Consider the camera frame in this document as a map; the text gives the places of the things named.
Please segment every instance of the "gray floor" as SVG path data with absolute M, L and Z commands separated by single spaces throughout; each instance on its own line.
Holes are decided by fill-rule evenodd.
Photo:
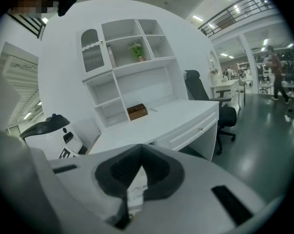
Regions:
M 221 136 L 223 153 L 216 155 L 216 144 L 212 159 L 266 202 L 285 193 L 294 174 L 294 115 L 288 113 L 289 108 L 294 109 L 294 99 L 287 106 L 282 97 L 279 101 L 270 98 L 246 95 L 237 124 L 224 129 L 237 134 L 235 142 Z

